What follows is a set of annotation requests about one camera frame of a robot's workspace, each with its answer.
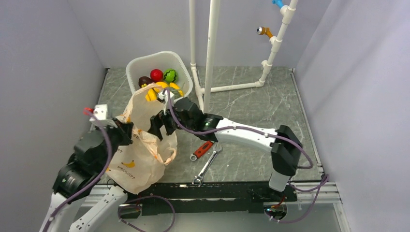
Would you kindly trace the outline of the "translucent orange plastic bag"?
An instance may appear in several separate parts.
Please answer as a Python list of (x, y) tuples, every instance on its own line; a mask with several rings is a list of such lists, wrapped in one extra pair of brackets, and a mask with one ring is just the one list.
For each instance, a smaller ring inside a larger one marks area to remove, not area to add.
[(146, 100), (146, 94), (155, 88), (156, 84), (150, 84), (137, 90), (123, 113), (116, 116), (120, 122), (134, 124), (131, 133), (133, 143), (118, 147), (105, 173), (133, 194), (139, 194), (158, 182), (163, 177), (166, 166), (177, 155), (175, 133), (167, 135), (165, 128), (161, 128), (162, 140), (148, 133), (150, 118), (164, 107), (158, 100)]

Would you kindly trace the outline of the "green netted fake melon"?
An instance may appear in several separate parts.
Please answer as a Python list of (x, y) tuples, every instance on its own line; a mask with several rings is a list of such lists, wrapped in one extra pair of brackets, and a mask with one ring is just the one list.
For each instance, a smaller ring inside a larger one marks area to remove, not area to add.
[(171, 92), (174, 94), (176, 99), (184, 96), (180, 89), (171, 89)]

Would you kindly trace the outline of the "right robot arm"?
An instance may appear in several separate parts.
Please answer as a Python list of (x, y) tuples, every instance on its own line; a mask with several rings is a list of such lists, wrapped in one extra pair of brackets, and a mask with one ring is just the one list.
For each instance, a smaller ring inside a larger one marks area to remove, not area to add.
[(219, 115), (203, 113), (188, 98), (167, 103), (164, 110), (152, 116), (148, 133), (162, 140), (161, 127), (167, 135), (177, 129), (185, 130), (204, 141), (235, 143), (271, 154), (273, 172), (266, 194), (273, 201), (284, 196), (288, 181), (296, 174), (303, 150), (287, 126), (266, 129), (236, 123)]

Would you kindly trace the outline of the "green fake fruit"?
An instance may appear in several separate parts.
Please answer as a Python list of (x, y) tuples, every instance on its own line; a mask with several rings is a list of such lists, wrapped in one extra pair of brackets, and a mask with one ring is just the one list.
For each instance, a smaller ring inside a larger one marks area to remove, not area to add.
[(163, 79), (167, 83), (175, 83), (178, 80), (178, 73), (175, 69), (167, 69), (163, 73)]

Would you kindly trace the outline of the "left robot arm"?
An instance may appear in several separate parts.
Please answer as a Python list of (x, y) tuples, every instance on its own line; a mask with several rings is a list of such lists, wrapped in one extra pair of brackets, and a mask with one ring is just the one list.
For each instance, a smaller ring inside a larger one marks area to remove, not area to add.
[(116, 118), (111, 121), (113, 126), (96, 127), (84, 133), (75, 144), (53, 184), (50, 206), (40, 228), (42, 232), (67, 232), (118, 147), (132, 144), (133, 123), (123, 123)]

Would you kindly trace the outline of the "yellow fake lemon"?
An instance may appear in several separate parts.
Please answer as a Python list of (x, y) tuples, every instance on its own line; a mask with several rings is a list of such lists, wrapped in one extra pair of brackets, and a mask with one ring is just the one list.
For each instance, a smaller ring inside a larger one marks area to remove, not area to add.
[(155, 88), (154, 88), (154, 90), (155, 90), (156, 92), (160, 92), (162, 89), (169, 87), (168, 83), (166, 83), (166, 82), (156, 82), (155, 84), (156, 84), (157, 86), (159, 86), (159, 87), (155, 87)]

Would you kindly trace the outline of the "yellow fake banana bunch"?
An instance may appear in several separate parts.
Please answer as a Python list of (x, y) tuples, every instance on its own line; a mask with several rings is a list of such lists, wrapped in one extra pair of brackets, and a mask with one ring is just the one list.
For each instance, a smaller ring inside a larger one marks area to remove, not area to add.
[(147, 91), (147, 94), (145, 96), (146, 100), (149, 101), (155, 101), (157, 99), (157, 93), (160, 91), (159, 88), (150, 88)]

